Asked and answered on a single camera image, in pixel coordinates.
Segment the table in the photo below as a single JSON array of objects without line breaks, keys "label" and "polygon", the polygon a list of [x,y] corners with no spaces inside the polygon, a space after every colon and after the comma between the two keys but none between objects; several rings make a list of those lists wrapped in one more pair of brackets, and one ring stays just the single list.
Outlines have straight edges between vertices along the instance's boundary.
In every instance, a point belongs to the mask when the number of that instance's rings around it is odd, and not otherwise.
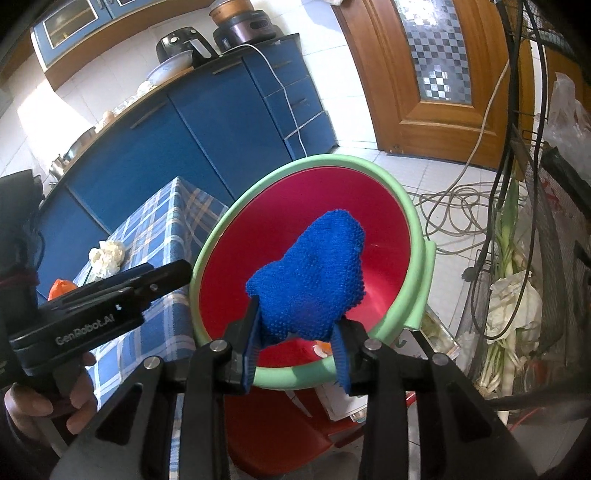
[{"label": "table", "polygon": [[[180,177],[149,198],[110,237],[125,244],[121,270],[145,262],[155,267],[184,258],[195,260],[213,227],[227,211],[223,203]],[[74,279],[81,286],[89,278],[90,263]],[[93,351],[97,363],[88,368],[99,408],[119,384],[148,356],[165,361],[189,356],[195,350],[185,286],[152,303],[145,323]],[[177,478],[182,398],[177,402],[171,449],[170,478]]]}]

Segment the blue towel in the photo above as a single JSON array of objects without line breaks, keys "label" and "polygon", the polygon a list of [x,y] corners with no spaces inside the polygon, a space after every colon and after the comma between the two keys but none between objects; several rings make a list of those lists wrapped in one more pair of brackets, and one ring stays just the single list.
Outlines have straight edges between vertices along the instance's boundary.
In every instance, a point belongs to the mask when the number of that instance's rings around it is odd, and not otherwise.
[{"label": "blue towel", "polygon": [[361,252],[365,233],[345,210],[325,213],[300,235],[281,260],[246,283],[261,305],[262,347],[295,334],[330,340],[333,325],[363,299]]}]

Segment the white bowl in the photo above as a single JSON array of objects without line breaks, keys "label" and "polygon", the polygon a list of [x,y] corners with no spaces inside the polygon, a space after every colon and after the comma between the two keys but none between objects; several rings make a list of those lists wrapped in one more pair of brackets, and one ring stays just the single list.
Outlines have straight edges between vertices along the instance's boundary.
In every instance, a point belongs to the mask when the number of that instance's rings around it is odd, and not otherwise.
[{"label": "white bowl", "polygon": [[193,52],[191,50],[182,51],[158,65],[148,74],[146,81],[152,85],[162,85],[166,80],[170,80],[177,73],[188,69],[192,64]]}]

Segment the red bowl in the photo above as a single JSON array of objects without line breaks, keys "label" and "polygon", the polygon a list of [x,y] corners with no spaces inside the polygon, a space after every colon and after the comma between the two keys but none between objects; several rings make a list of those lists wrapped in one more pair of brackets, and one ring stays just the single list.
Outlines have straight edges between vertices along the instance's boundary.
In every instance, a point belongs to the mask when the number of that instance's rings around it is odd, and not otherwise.
[{"label": "red bowl", "polygon": [[[396,298],[411,252],[408,223],[396,198],[365,173],[313,167],[268,186],[225,229],[203,271],[199,309],[211,338],[242,318],[245,284],[259,268],[279,260],[318,217],[347,210],[365,231],[361,256],[366,295],[347,317],[374,327]],[[292,367],[318,360],[313,342],[301,339],[266,348],[259,367]]]}]

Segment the frosted glass panel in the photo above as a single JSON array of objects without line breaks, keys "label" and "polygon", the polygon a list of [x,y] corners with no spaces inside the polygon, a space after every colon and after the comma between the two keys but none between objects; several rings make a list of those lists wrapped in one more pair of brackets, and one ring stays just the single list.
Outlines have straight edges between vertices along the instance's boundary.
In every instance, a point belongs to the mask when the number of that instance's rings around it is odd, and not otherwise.
[{"label": "frosted glass panel", "polygon": [[466,44],[452,0],[392,0],[407,35],[422,100],[472,104]]}]

